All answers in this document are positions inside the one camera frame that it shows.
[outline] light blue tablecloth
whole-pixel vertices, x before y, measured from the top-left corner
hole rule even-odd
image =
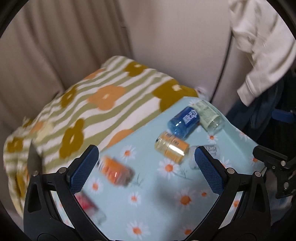
[[[100,230],[111,240],[184,240],[215,203],[214,194],[200,170],[192,170],[188,163],[177,165],[154,149],[160,133],[167,130],[167,122],[194,98],[183,98],[154,120],[141,127],[116,145],[100,153],[108,155],[135,171],[134,179],[126,187],[108,182],[95,167],[83,191],[106,215]],[[238,173],[252,174],[261,171],[264,164],[252,155],[256,143],[237,130],[225,119],[225,127],[214,138],[199,126],[187,139],[190,145],[217,144],[221,150],[220,161]],[[130,156],[124,156],[126,150]],[[166,172],[166,165],[173,172]],[[93,190],[93,183],[98,190]],[[240,200],[238,193],[224,221],[227,224]],[[59,213],[69,223],[58,204]]]

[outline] bottle label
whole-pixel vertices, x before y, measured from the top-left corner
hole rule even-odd
[[[200,116],[201,125],[207,130],[212,121],[219,116],[219,114],[214,111],[206,101],[201,100],[194,104],[195,109]]]

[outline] metal screw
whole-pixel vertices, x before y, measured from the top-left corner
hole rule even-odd
[[[229,174],[234,174],[234,173],[235,173],[234,169],[232,169],[232,168],[228,168],[228,169],[227,169],[227,172],[228,172]]]
[[[59,173],[64,173],[66,170],[67,170],[67,168],[65,168],[65,167],[61,167],[61,168],[59,169]]]
[[[261,173],[260,173],[260,172],[255,172],[255,175],[256,175],[257,177],[261,177]]]
[[[37,176],[38,174],[39,174],[38,171],[34,171],[34,172],[32,173],[32,176],[35,177],[35,176]]]
[[[287,190],[289,188],[289,183],[285,182],[284,183],[284,189]]]

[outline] curtain fold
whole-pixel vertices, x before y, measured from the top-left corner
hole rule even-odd
[[[29,0],[0,39],[0,120],[35,118],[114,55],[131,57],[115,0]]]

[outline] striped blanket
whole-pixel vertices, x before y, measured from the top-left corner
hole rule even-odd
[[[31,143],[42,158],[43,173],[56,172],[90,144],[100,151],[112,146],[184,96],[197,93],[126,57],[107,60],[7,138],[3,160],[17,212],[23,215]]]

